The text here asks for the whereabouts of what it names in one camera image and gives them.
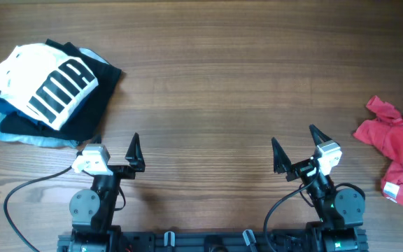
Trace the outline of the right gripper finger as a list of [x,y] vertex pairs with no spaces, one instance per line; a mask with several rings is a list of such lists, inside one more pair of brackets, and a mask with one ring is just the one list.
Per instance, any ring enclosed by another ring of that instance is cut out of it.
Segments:
[[292,163],[275,137],[271,139],[274,154],[274,173],[282,174],[290,171]]
[[332,140],[328,135],[320,131],[314,124],[309,125],[309,130],[316,146]]

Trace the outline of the red printed t-shirt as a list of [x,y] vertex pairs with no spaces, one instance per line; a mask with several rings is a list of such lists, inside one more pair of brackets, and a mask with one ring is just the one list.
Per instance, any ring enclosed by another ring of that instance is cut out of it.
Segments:
[[376,115],[365,120],[353,136],[375,147],[391,163],[381,178],[383,196],[403,206],[403,117],[390,103],[373,96],[366,108]]

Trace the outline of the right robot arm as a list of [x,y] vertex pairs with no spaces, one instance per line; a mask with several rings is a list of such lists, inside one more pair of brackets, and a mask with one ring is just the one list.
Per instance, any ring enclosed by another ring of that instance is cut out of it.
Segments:
[[[330,173],[339,164],[341,146],[315,125],[310,125],[309,130],[315,144],[314,153],[294,164],[277,139],[271,139],[274,172],[285,174],[288,182],[300,179],[302,184],[277,201],[265,216],[263,236],[266,244],[271,251],[366,251],[365,231],[360,228],[365,212],[365,192],[351,183],[333,183]],[[297,194],[316,210],[319,221],[307,223],[294,237],[268,231],[273,212]]]

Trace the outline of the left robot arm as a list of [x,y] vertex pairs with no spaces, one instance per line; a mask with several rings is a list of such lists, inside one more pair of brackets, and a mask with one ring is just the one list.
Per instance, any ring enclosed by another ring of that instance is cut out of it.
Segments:
[[96,138],[78,152],[71,168],[76,173],[86,173],[92,178],[89,189],[78,191],[70,200],[72,231],[62,235],[57,242],[58,251],[109,252],[131,251],[132,245],[121,231],[113,225],[113,215],[121,210],[116,206],[118,196],[124,193],[120,187],[123,179],[134,180],[136,173],[144,172],[145,161],[139,134],[134,134],[125,154],[126,165],[109,165],[110,154]]

